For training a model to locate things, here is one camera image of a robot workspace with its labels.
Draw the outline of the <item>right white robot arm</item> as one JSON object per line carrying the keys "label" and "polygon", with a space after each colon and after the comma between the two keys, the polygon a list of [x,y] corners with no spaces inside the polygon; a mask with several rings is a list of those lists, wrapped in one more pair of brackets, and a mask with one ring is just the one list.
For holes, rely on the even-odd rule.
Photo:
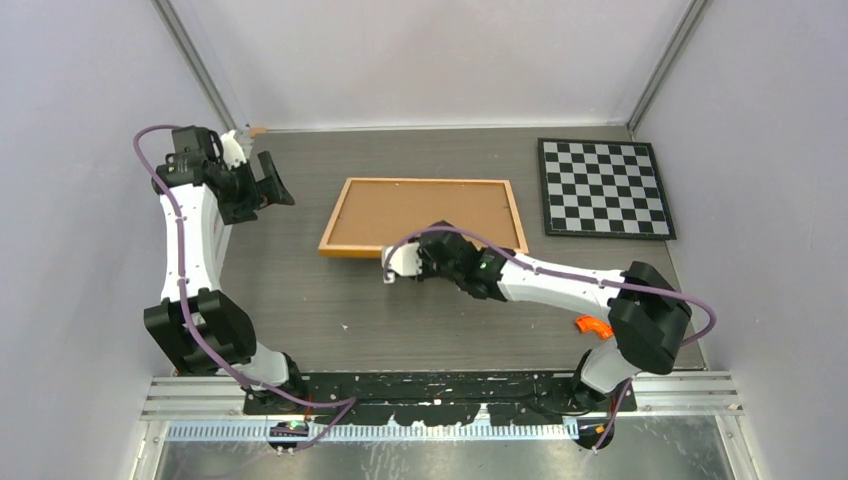
{"label": "right white robot arm", "polygon": [[583,354],[571,377],[572,404],[596,410],[626,379],[672,371],[691,307],[651,265],[590,271],[513,250],[476,247],[439,222],[414,239],[420,280],[442,278],[476,299],[532,302],[589,315],[611,335]]}

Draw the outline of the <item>wooden picture frame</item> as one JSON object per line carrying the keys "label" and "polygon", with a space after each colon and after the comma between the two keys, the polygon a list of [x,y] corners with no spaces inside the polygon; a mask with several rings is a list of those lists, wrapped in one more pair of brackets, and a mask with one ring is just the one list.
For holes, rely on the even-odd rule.
{"label": "wooden picture frame", "polygon": [[318,253],[378,259],[384,247],[439,221],[519,253],[529,252],[508,180],[350,177],[336,201]]}

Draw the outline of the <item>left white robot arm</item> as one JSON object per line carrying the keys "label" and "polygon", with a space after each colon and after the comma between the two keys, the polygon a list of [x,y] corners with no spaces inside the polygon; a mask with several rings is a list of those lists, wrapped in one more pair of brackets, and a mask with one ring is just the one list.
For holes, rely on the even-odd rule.
{"label": "left white robot arm", "polygon": [[263,178],[229,131],[167,126],[174,150],[151,176],[166,222],[167,263],[158,304],[145,309],[147,332],[183,375],[233,376],[249,399],[284,414],[306,403],[293,359],[262,345],[249,315],[221,287],[234,225],[255,221],[268,206],[294,204],[266,151]]}

